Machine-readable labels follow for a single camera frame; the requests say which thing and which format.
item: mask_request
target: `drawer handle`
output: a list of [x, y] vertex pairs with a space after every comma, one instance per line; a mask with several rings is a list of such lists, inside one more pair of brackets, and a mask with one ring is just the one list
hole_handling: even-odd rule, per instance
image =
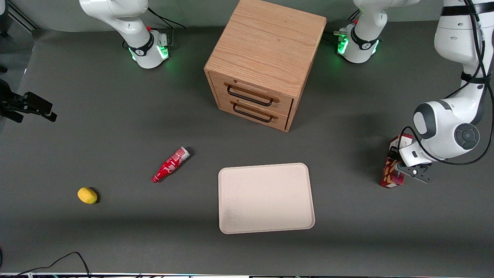
[[273, 104], [273, 99], [271, 99], [268, 103], [265, 103], [265, 102], [255, 100], [255, 99], [250, 98], [250, 97], [243, 96], [241, 94], [233, 93], [230, 91], [231, 88], [232, 88], [232, 86], [228, 85], [228, 88], [226, 89], [226, 91], [228, 92], [229, 95], [236, 96], [236, 97], [239, 97], [241, 99], [245, 99], [245, 100], [248, 100], [250, 102], [254, 102], [255, 104], [259, 104], [262, 106], [270, 106], [271, 104]]
[[233, 111], [235, 111], [235, 112], [237, 112], [239, 114], [245, 115], [247, 117], [250, 117], [252, 119], [256, 119], [256, 120], [261, 121], [261, 122], [269, 123], [273, 119], [273, 116], [270, 116], [269, 117], [269, 120], [266, 120], [266, 119], [263, 119], [263, 118], [259, 118], [259, 117], [254, 116], [254, 115], [250, 115], [249, 113], [240, 111], [240, 110], [236, 109], [235, 107], [237, 107], [237, 104], [236, 103], [233, 104]]

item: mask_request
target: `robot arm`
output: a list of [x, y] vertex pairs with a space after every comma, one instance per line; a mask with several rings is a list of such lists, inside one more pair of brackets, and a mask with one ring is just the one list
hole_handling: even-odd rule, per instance
[[[485, 7], [489, 0], [473, 0], [479, 13], [479, 38], [483, 37], [483, 64], [489, 72], [493, 56], [492, 34], [494, 10]], [[444, 0], [444, 8], [434, 39], [436, 51], [442, 57], [463, 65], [462, 89], [453, 97], [422, 103], [413, 115], [413, 123], [420, 133], [424, 149], [440, 160], [453, 158], [471, 151], [478, 144], [480, 133], [475, 127], [482, 118], [482, 102], [486, 94], [486, 80], [479, 70], [470, 14], [457, 0]], [[411, 167], [435, 162], [418, 142], [400, 149], [403, 162]]]
[[138, 17], [148, 9], [148, 0], [79, 0], [83, 11], [115, 28], [129, 45], [139, 66], [150, 69], [168, 58], [166, 34], [148, 31]]
[[375, 52], [378, 37], [388, 22], [384, 11], [391, 7], [404, 7], [418, 3], [420, 0], [353, 0], [362, 13], [358, 24], [351, 23], [335, 35], [342, 36], [338, 54], [352, 63], [364, 63]]
[[[423, 148], [417, 141], [400, 148], [400, 156], [405, 164], [399, 165], [400, 172], [416, 174], [417, 168], [413, 166], [426, 168], [424, 164], [465, 154], [475, 148], [480, 140], [480, 133], [475, 125], [482, 119], [483, 99], [489, 81], [489, 77], [480, 70], [480, 59], [487, 75], [493, 57], [494, 2], [471, 1], [475, 10], [463, 0], [444, 0], [434, 46], [445, 59], [463, 65], [461, 89], [453, 97], [425, 102], [417, 107], [413, 123], [420, 133]], [[367, 61], [375, 52], [376, 40], [387, 22], [383, 9], [417, 2], [418, 0], [354, 0], [362, 15], [357, 24], [349, 24], [336, 32], [344, 38], [338, 54], [353, 63]], [[472, 26], [471, 14], [479, 17], [479, 24]], [[477, 45], [482, 41], [482, 58], [476, 51], [473, 28], [476, 28], [480, 38]]]

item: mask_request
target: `gray backdrop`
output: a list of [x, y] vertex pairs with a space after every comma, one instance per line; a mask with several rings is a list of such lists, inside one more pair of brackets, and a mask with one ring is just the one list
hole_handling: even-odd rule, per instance
[[[289, 133], [217, 108], [203, 67], [222, 28], [179, 30], [153, 70], [115, 31], [44, 32], [20, 91], [53, 102], [59, 118], [27, 115], [0, 133], [1, 271], [79, 251], [93, 272], [493, 277], [492, 150], [470, 166], [435, 164], [431, 185], [377, 185], [388, 142], [415, 108], [458, 88], [461, 65], [434, 50], [436, 26], [390, 23], [361, 65], [323, 40]], [[485, 148], [489, 102], [481, 143], [454, 161]], [[153, 184], [181, 145], [196, 155]], [[218, 172], [292, 162], [309, 167], [315, 226], [221, 233]], [[101, 203], [80, 202], [82, 186]], [[51, 270], [83, 267], [72, 257]]]
[[[350, 0], [268, 0], [269, 2], [325, 16], [328, 21], [346, 19], [355, 6]], [[68, 32], [106, 31], [112, 28], [87, 16], [78, 0], [12, 0], [27, 16], [44, 29]], [[149, 0], [155, 12], [186, 26], [224, 26], [238, 0]], [[416, 5], [388, 9], [390, 21], [437, 20], [443, 2], [422, 0]], [[145, 24], [164, 26], [147, 12]]]

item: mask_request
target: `lemon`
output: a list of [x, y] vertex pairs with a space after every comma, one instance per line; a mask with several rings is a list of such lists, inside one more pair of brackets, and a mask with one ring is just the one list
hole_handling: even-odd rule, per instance
[[86, 204], [94, 204], [98, 200], [98, 195], [96, 192], [87, 187], [79, 189], [77, 192], [77, 197], [79, 197], [79, 199]]

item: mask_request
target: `wooden drawer cabinet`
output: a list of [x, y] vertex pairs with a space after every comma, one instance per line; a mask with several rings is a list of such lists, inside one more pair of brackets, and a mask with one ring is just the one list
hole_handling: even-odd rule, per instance
[[261, 110], [268, 110], [288, 116], [292, 98], [276, 94], [269, 90], [242, 84], [232, 78], [210, 73], [214, 92], [218, 98], [229, 98], [235, 101], [243, 100]]
[[253, 107], [249, 103], [230, 98], [219, 98], [219, 109], [279, 130], [284, 130], [287, 116]]
[[204, 70], [218, 108], [288, 131], [326, 19], [240, 0]]

